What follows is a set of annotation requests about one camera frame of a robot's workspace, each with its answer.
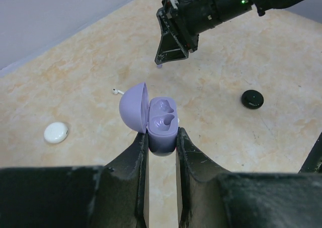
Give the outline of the black earbud case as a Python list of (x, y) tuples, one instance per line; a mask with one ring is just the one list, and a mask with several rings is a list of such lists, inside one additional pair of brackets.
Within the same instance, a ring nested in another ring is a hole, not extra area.
[(264, 97), (256, 90), (247, 90), (241, 96), (241, 103), (248, 109), (259, 109), (264, 103)]

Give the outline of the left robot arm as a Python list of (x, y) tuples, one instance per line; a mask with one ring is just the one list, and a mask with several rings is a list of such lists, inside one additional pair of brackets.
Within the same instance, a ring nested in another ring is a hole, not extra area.
[[(231, 173), (176, 138), (179, 227), (321, 227), (321, 140), (297, 174)], [(1, 169), (1, 227), (148, 227), (148, 136), (105, 166)]]

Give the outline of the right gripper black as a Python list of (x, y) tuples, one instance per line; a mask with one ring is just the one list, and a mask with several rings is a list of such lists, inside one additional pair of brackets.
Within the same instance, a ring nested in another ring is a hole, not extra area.
[(216, 0), (162, 0), (156, 17), (161, 37), (155, 63), (184, 60), (197, 51), (199, 34), (216, 26)]

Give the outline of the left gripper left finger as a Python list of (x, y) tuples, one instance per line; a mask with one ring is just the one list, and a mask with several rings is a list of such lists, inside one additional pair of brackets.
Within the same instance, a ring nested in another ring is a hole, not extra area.
[(148, 136), (104, 166), (1, 169), (1, 227), (148, 227)]

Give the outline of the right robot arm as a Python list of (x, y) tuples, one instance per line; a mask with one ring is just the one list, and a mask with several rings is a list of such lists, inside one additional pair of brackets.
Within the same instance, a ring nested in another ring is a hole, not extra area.
[(162, 0), (156, 17), (161, 31), (157, 65), (187, 59), (198, 49), (199, 35), (256, 7), (264, 16), (270, 9), (289, 8), (304, 0)]

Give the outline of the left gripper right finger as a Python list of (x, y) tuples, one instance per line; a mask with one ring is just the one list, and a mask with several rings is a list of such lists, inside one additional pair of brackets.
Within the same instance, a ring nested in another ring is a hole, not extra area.
[(179, 227), (321, 227), (321, 139), (298, 173), (232, 173), (179, 128)]

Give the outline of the purple earbud case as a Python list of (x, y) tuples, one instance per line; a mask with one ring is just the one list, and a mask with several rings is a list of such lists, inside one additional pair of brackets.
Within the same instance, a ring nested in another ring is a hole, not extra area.
[(119, 113), (126, 126), (148, 135), (148, 147), (154, 155), (168, 156), (175, 150), (179, 126), (174, 99), (150, 100), (146, 83), (139, 83), (124, 92)]

